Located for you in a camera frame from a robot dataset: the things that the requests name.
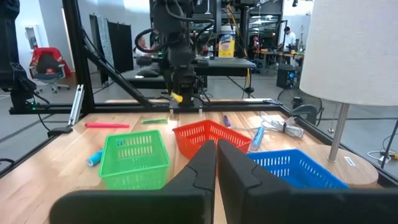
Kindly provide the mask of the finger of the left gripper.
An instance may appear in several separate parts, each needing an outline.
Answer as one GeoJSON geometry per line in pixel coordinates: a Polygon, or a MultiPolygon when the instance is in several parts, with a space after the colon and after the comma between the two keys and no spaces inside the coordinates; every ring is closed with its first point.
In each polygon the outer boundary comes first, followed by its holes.
{"type": "Polygon", "coordinates": [[[180,93],[180,77],[177,74],[172,76],[172,98],[178,103],[183,101],[183,96],[180,93]]]}
{"type": "Polygon", "coordinates": [[[183,105],[192,106],[194,105],[194,85],[195,76],[185,75],[183,77],[183,105]]]}

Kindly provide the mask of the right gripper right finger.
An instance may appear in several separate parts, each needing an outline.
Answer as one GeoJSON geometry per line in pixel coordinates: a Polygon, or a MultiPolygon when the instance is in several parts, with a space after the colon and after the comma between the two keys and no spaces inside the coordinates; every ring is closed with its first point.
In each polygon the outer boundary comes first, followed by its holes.
{"type": "Polygon", "coordinates": [[[245,154],[218,141],[228,223],[397,223],[397,189],[351,189],[298,149],[245,154]]]}

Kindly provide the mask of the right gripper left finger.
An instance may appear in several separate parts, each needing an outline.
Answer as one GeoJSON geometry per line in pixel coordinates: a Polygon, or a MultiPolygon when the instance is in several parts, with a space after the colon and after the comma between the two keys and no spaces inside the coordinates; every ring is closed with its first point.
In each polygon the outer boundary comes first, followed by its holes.
{"type": "Polygon", "coordinates": [[[80,190],[51,207],[51,223],[212,223],[216,145],[207,141],[159,190],[80,190]]]}

